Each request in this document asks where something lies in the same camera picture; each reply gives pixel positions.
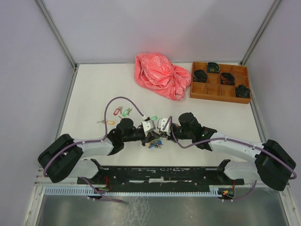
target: red wire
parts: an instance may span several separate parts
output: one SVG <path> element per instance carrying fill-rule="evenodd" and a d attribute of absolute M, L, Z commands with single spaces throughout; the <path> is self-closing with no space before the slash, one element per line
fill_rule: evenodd
<path fill-rule="evenodd" d="M 112 182 L 109 180 L 109 178 L 107 176 L 104 176 L 104 178 L 106 178 L 106 184 L 105 184 L 105 188 L 107 189 L 108 188 L 108 181 L 111 183 L 111 186 L 109 188 L 109 191 L 112 189 L 113 185 L 112 185 Z"/>

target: yellow key tag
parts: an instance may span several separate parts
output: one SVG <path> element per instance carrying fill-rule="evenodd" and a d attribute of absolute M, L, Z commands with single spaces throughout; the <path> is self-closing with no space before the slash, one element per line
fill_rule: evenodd
<path fill-rule="evenodd" d="M 115 122 L 114 122 L 114 121 L 111 121 L 111 120 L 107 120 L 107 124 L 108 124 L 108 125 L 115 125 Z"/>

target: metal floor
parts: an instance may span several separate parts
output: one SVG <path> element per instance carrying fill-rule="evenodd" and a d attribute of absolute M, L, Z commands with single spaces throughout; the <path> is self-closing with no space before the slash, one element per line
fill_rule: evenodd
<path fill-rule="evenodd" d="M 248 192 L 236 188 L 237 197 Z M 93 202 L 86 196 L 45 195 L 37 226 L 288 226 L 278 192 L 256 188 L 245 199 L 213 197 L 116 197 L 124 203 Z"/>

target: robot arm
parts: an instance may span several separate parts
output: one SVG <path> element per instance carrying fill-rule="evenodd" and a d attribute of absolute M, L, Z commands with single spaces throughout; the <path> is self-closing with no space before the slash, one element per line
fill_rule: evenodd
<path fill-rule="evenodd" d="M 269 187 L 283 191 L 291 172 L 277 162 L 275 159 L 256 149 L 260 147 L 278 157 L 294 169 L 296 163 L 285 152 L 285 150 L 273 140 L 267 143 L 253 143 L 239 139 L 233 139 L 218 132 L 215 129 L 202 127 L 192 113 L 184 113 L 179 117 L 180 126 L 162 119 L 158 123 L 160 134 L 156 133 L 154 122 L 147 118 L 138 128 L 129 118 L 124 118 L 112 129 L 106 139 L 102 142 L 93 143 L 93 140 L 83 141 L 72 139 L 68 134 L 60 136 L 48 149 L 38 158 L 39 163 L 45 168 L 53 161 L 47 169 L 47 175 L 51 181 L 57 183 L 66 177 L 93 178 L 100 169 L 97 161 L 91 159 L 96 155 L 113 155 L 124 148 L 124 142 L 141 141 L 144 146 L 159 137 L 177 142 L 178 139 L 190 139 L 200 149 L 228 153 L 245 160 L 246 162 L 234 162 L 224 160 L 219 169 L 230 179 L 257 179 L 262 180 Z M 76 144 L 59 155 L 55 160 L 53 157 L 70 144 Z"/>
<path fill-rule="evenodd" d="M 215 129 L 202 127 L 192 113 L 184 113 L 179 117 L 181 126 L 172 124 L 165 126 L 167 119 L 163 119 L 158 125 L 160 130 L 164 127 L 170 128 L 174 136 L 170 133 L 169 129 L 163 131 L 168 140 L 176 142 L 176 139 L 191 139 L 193 143 L 211 139 L 210 142 L 205 142 L 196 145 L 200 149 L 209 151 L 227 153 L 236 156 L 246 162 L 235 162 L 225 160 L 221 164 L 224 167 L 224 173 L 230 179 L 255 179 L 261 180 L 269 187 L 283 191 L 288 180 L 290 179 L 291 172 L 278 161 L 263 153 L 257 148 L 264 149 L 265 151 L 273 154 L 291 169 L 296 167 L 296 163 L 286 153 L 286 151 L 273 140 L 268 140 L 266 143 L 255 143 L 228 137 Z"/>

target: keychain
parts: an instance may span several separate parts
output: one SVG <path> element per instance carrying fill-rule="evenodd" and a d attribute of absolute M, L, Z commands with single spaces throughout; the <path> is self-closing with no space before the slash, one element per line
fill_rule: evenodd
<path fill-rule="evenodd" d="M 104 119 L 101 120 L 101 121 L 98 121 L 97 123 L 103 123 L 103 124 L 104 124 Z M 108 125 L 115 125 L 115 121 L 107 120 L 107 124 L 108 124 Z"/>
<path fill-rule="evenodd" d="M 154 116 L 154 117 L 151 117 L 151 118 L 150 118 L 150 120 L 153 120 L 153 121 L 155 121 L 155 120 L 157 120 L 157 119 L 158 119 L 157 116 Z"/>
<path fill-rule="evenodd" d="M 127 115 L 130 114 L 131 111 L 132 111 L 131 108 L 126 109 L 126 110 L 123 112 L 122 116 L 123 116 L 123 117 L 126 117 Z"/>
<path fill-rule="evenodd" d="M 122 114 L 122 107 L 116 108 L 116 110 L 114 111 L 113 115 L 117 115 L 119 112 L 120 112 L 120 114 Z"/>
<path fill-rule="evenodd" d="M 162 141 L 159 140 L 159 139 L 154 139 L 153 141 L 150 142 L 150 145 L 148 146 L 148 148 L 152 148 L 152 147 L 155 147 L 155 148 L 161 148 L 162 146 Z"/>

